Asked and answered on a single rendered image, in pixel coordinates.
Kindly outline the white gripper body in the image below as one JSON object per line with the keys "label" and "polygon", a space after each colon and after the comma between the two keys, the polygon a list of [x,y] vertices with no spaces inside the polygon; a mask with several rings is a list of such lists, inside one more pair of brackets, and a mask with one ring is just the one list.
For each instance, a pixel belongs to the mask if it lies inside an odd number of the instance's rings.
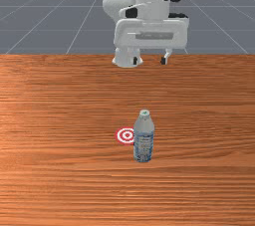
{"label": "white gripper body", "polygon": [[116,25],[114,44],[117,48],[184,49],[188,26],[188,18],[121,19]]}

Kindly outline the clear plastic bottle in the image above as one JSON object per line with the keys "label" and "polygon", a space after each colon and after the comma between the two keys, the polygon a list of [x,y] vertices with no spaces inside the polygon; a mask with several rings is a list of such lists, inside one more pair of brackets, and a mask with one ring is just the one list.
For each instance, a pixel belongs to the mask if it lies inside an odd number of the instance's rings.
{"label": "clear plastic bottle", "polygon": [[133,158],[149,162],[153,153],[154,124],[149,110],[141,110],[133,126]]}

